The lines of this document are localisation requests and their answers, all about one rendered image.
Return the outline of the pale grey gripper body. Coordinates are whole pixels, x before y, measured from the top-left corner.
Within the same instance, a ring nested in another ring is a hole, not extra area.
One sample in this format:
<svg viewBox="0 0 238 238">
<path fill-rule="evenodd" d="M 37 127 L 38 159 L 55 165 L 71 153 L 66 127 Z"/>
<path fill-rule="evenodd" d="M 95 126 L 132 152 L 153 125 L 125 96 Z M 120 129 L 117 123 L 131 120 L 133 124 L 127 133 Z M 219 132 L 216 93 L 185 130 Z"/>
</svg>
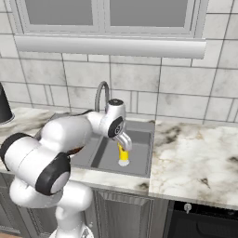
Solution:
<svg viewBox="0 0 238 238">
<path fill-rule="evenodd" d="M 115 138 L 120 143 L 124 151 L 132 150 L 132 140 L 127 135 L 127 133 L 123 132 L 120 135 L 117 135 Z"/>
</svg>

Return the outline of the yellow cup with white base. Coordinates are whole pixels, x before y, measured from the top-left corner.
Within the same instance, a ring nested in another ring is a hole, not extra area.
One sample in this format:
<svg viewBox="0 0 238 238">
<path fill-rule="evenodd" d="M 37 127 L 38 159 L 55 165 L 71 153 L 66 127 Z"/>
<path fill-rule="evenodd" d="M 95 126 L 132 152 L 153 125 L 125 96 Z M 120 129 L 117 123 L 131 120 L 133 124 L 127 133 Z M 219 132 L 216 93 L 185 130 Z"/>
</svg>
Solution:
<svg viewBox="0 0 238 238">
<path fill-rule="evenodd" d="M 118 151 L 119 151 L 119 161 L 118 164 L 120 166 L 127 166 L 129 165 L 129 153 L 125 151 L 120 143 L 117 143 Z"/>
</svg>

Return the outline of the grey steel sink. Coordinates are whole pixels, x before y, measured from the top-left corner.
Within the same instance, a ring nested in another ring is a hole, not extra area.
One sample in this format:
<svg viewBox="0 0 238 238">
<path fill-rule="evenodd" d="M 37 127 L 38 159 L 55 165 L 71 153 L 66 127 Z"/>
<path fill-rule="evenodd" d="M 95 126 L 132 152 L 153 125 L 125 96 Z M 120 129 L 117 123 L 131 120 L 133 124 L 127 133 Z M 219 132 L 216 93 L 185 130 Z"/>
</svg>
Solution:
<svg viewBox="0 0 238 238">
<path fill-rule="evenodd" d="M 116 139 L 95 133 L 84 115 L 54 114 L 35 137 L 45 146 L 60 152 L 84 147 L 79 153 L 71 155 L 72 166 L 148 178 L 155 125 L 134 121 L 127 121 L 126 124 L 126 133 L 132 140 L 127 166 L 118 164 Z"/>
</svg>

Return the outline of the brown bowl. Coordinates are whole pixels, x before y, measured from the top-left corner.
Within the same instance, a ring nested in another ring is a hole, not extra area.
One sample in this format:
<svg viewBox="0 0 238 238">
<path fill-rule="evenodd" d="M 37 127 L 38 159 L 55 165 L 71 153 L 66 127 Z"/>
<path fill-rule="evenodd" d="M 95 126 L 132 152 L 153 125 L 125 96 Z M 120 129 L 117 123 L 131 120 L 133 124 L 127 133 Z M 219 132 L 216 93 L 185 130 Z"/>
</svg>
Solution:
<svg viewBox="0 0 238 238">
<path fill-rule="evenodd" d="M 83 150 L 83 149 L 84 149 L 84 147 L 75 148 L 75 149 L 73 149 L 73 150 L 68 151 L 68 154 L 69 154 L 69 155 L 77 154 L 77 153 L 79 153 L 79 152 L 80 152 L 81 150 Z"/>
</svg>

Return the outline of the grey curved tap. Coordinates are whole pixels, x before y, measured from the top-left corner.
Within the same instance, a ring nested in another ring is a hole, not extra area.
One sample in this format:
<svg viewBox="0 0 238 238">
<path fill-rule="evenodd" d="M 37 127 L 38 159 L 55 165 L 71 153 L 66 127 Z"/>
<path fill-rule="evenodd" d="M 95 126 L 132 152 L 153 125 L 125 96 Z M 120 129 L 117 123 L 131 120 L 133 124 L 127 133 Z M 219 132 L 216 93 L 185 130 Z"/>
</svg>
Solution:
<svg viewBox="0 0 238 238">
<path fill-rule="evenodd" d="M 104 89 L 105 90 L 105 109 L 104 111 L 107 112 L 108 111 L 108 103 L 109 103 L 109 99 L 110 99 L 110 89 L 109 89 L 109 85 L 106 81 L 102 81 L 100 82 L 97 92 L 96 92 L 96 97 L 95 97 L 95 111 L 99 112 L 99 102 L 100 102 L 100 95 L 101 95 L 101 90 Z"/>
</svg>

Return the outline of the grey panelled cupboard door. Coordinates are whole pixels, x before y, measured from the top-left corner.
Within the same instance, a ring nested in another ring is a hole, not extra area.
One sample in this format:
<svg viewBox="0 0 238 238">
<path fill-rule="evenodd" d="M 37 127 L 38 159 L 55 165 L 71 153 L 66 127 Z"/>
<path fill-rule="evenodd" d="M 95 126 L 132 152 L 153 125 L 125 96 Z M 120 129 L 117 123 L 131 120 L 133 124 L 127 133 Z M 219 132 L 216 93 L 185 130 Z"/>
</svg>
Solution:
<svg viewBox="0 0 238 238">
<path fill-rule="evenodd" d="M 110 191 L 94 194 L 99 238 L 149 238 L 151 199 Z"/>
<path fill-rule="evenodd" d="M 57 228 L 55 207 L 25 208 L 15 205 L 9 197 L 14 176 L 0 172 L 0 232 L 16 238 L 48 238 Z"/>
</svg>

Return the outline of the grey window sill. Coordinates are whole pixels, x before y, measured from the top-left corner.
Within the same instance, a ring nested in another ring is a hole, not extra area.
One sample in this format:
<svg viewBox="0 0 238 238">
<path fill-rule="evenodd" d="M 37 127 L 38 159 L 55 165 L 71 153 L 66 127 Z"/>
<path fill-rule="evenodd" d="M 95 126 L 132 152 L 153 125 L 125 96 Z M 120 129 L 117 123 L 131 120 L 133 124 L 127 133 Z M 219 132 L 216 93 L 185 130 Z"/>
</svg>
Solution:
<svg viewBox="0 0 238 238">
<path fill-rule="evenodd" d="M 174 59 L 199 59 L 206 40 L 105 39 L 16 34 L 18 51 L 113 55 Z"/>
</svg>

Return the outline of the black dishwasher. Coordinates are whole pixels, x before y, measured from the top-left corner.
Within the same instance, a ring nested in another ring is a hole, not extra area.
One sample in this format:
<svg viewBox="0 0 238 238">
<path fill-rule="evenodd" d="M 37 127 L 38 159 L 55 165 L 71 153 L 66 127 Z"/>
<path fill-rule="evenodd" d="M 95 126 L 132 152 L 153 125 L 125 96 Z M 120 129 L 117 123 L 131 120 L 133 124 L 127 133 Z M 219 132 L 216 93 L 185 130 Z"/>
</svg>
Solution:
<svg viewBox="0 0 238 238">
<path fill-rule="evenodd" d="M 238 238 L 238 210 L 192 204 L 189 214 L 185 202 L 169 202 L 164 238 Z"/>
</svg>

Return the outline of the black conical pot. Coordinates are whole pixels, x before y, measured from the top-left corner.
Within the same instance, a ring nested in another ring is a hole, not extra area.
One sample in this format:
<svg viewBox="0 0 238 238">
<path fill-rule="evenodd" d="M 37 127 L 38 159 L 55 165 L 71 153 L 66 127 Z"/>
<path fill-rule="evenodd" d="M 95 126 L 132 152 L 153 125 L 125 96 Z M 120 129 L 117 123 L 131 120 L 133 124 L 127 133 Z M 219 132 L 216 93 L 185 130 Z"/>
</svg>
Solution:
<svg viewBox="0 0 238 238">
<path fill-rule="evenodd" d="M 5 90 L 0 83 L 0 125 L 10 122 L 14 117 L 15 115 L 10 109 Z"/>
</svg>

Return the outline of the grey framed window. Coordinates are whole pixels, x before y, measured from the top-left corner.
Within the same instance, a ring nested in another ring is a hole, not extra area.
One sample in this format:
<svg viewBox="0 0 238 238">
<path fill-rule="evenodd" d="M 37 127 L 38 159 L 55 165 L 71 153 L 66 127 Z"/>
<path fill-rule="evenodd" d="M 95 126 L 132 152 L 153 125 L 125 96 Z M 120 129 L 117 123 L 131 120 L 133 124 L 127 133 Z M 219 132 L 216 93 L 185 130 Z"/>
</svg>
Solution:
<svg viewBox="0 0 238 238">
<path fill-rule="evenodd" d="M 201 37 L 209 0 L 9 0 L 17 32 Z"/>
</svg>

